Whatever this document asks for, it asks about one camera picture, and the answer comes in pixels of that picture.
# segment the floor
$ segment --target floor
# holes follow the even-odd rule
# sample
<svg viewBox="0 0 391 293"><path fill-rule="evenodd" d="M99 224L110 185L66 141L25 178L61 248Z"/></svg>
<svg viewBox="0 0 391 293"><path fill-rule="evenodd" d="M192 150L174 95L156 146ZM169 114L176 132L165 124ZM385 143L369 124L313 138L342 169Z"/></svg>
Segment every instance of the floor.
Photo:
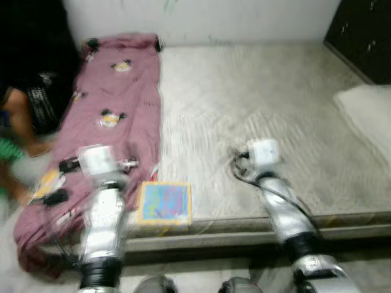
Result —
<svg viewBox="0 0 391 293"><path fill-rule="evenodd" d="M279 54L289 56L289 47ZM13 171L28 185L42 174L49 156L24 159L13 166ZM0 227L0 292L1 293L71 293L77 291L78 276L67 272L58 280L47 280L23 272L16 258L12 238L13 223L17 213ZM385 293L391 288L391 248L362 253L338 255L342 266L351 275L364 293ZM174 279L179 292L217 292L221 283L231 277L251 277L265 292L292 292L291 272L286 262L277 259L264 263L262 259L215 259L207 261L174 262L124 268L121 289L133 292L137 284L148 275L165 273Z"/></svg>

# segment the bed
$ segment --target bed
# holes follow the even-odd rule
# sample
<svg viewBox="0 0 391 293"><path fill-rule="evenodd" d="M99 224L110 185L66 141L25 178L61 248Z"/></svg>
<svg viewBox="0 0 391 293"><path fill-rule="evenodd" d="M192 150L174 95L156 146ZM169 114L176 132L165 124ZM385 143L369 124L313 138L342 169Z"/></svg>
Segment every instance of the bed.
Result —
<svg viewBox="0 0 391 293"><path fill-rule="evenodd" d="M165 48L160 58L158 176L191 184L192 223L138 226L132 213L128 251L273 243L259 191L229 168L230 149L257 137L280 143L281 174L325 238L391 234L387 161L333 102L362 81L321 44ZM38 249L58 254L50 242Z"/></svg>

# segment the pink bedsheet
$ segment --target pink bedsheet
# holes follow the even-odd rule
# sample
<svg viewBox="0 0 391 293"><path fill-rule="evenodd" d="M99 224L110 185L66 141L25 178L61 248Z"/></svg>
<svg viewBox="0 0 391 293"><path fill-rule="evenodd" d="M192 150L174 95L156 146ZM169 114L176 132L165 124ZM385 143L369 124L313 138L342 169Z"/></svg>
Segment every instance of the pink bedsheet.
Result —
<svg viewBox="0 0 391 293"><path fill-rule="evenodd" d="M58 167L60 161L77 156L81 147L98 143L112 145L117 159L137 156L141 164L129 174L129 208L135 205L137 186L149 179L159 160L161 103L156 42L153 34L126 34L102 38L97 52L86 52L89 58L76 81L78 95L64 120L50 165ZM126 117L115 127L102 126L104 109ZM63 264L53 262L39 245L50 241L49 229L62 238L83 228L82 211L90 183L81 172L69 173L64 188L70 192L67 202L47 208L44 217L39 204L28 206L15 225L19 262L28 272L58 275Z"/></svg>

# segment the person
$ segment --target person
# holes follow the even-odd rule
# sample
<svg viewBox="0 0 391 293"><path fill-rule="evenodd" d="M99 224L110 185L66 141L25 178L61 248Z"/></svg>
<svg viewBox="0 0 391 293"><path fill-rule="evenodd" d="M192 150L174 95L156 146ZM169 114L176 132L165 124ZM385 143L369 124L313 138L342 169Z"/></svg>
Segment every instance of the person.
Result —
<svg viewBox="0 0 391 293"><path fill-rule="evenodd" d="M56 131L73 94L79 54L68 28L61 0L7 0L0 2L0 110L27 155L50 151L53 141L39 135ZM26 193L0 162L0 187L14 197Z"/></svg>

